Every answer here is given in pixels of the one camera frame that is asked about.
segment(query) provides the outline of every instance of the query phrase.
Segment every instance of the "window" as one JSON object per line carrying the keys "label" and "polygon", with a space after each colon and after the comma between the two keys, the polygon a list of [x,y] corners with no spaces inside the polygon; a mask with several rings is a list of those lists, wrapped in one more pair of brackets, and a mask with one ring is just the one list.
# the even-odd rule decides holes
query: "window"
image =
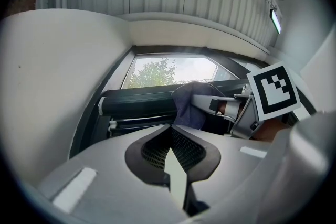
{"label": "window", "polygon": [[122,89],[237,79],[205,56],[185,54],[138,55]]}
{"label": "window", "polygon": [[260,67],[255,65],[254,63],[250,63],[248,61],[236,59],[236,58],[230,58],[231,60],[234,60],[236,63],[240,64],[241,66],[245,67],[249,71],[253,72],[255,70],[259,70]]}

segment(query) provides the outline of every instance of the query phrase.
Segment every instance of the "black mesh vent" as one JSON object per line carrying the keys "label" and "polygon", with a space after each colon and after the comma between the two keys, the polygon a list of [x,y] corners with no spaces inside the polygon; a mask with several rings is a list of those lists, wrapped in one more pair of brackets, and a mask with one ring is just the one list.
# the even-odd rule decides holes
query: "black mesh vent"
{"label": "black mesh vent", "polygon": [[187,172],[204,159],[206,151],[202,146],[181,135],[178,131],[171,130],[172,150],[182,168]]}
{"label": "black mesh vent", "polygon": [[142,157],[151,165],[164,169],[164,162],[171,145],[170,129],[145,143],[141,149]]}

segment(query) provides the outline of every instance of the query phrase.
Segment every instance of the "tree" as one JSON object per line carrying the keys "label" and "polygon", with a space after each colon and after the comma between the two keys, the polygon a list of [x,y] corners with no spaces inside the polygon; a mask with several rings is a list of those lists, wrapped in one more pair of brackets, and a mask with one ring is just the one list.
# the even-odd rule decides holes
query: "tree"
{"label": "tree", "polygon": [[133,70],[128,88],[141,88],[174,84],[175,59],[173,66],[168,67],[168,59],[160,62],[145,63],[143,70],[136,74]]}

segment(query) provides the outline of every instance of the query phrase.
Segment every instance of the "window frame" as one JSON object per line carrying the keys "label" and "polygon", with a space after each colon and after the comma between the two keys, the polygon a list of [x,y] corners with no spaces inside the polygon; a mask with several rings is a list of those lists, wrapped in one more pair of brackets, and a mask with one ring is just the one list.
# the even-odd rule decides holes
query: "window frame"
{"label": "window frame", "polygon": [[212,58],[204,55],[204,54],[193,54],[193,53],[180,53],[180,52],[171,52],[171,53],[148,53],[148,54],[136,54],[132,64],[127,72],[127,75],[125,76],[125,79],[120,87],[120,90],[128,89],[124,88],[125,83],[129,81],[130,75],[131,75],[131,70],[133,67],[136,65],[136,62],[138,59],[150,59],[150,58],[201,58],[201,59],[207,59],[211,63],[215,64],[217,67],[223,68],[226,72],[228,72],[231,76],[233,76],[235,79],[240,79],[237,77],[235,74],[233,74],[230,70],[227,68],[223,67],[220,63],[216,62]]}
{"label": "window frame", "polygon": [[[121,89],[121,86],[130,71],[130,67],[134,64],[134,60],[138,55],[144,54],[191,54],[191,55],[202,55],[207,57],[210,61],[215,64],[220,65],[227,71],[232,73],[238,80],[228,80],[227,82],[242,82],[247,80],[247,74],[250,73],[248,69],[241,66],[234,60],[230,58],[241,59],[254,63],[261,68],[269,66],[267,63],[257,60],[255,58],[235,54],[232,52],[221,51],[216,49],[209,49],[207,47],[192,47],[192,46],[175,46],[175,45],[150,45],[150,46],[132,46],[128,51],[126,51],[116,62],[114,62],[107,72],[107,74],[101,80],[101,83],[97,86],[95,92],[93,93],[88,105],[86,106],[81,119],[77,125],[75,135],[73,137],[72,146],[70,149],[69,158],[74,157],[85,148],[92,144],[92,134],[99,127],[99,118],[104,118],[104,124],[106,125],[109,120],[107,117],[100,117],[98,112],[98,103],[102,96],[109,96],[112,93],[119,96],[126,96],[130,93],[132,94],[150,94],[159,92],[170,92],[177,89],[180,85],[168,85],[168,86],[156,86],[147,88],[134,88],[134,89]],[[220,89],[222,84],[227,84],[225,81],[215,81],[211,83]],[[298,89],[300,101],[303,106],[307,109],[309,114],[314,114],[316,112],[314,106],[309,102],[306,96]]]}

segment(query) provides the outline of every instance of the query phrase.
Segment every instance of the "metal bracket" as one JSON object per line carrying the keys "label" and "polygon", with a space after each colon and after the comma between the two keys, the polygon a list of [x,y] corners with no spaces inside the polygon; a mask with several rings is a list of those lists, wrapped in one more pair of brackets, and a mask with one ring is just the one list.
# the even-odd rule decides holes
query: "metal bracket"
{"label": "metal bracket", "polygon": [[[239,94],[236,97],[243,98],[244,96]],[[232,137],[250,139],[262,126],[264,121],[259,121],[254,96],[250,95],[245,98],[248,98],[248,100],[230,133],[232,134]]]}
{"label": "metal bracket", "polygon": [[197,95],[194,94],[191,98],[191,104],[198,109],[212,115],[220,116],[225,120],[235,122],[236,118],[233,118],[229,115],[222,115],[217,110],[218,102],[219,101],[227,101],[231,103],[237,103],[238,106],[240,104],[240,101],[233,97],[220,97],[220,96],[208,96],[208,95]]}

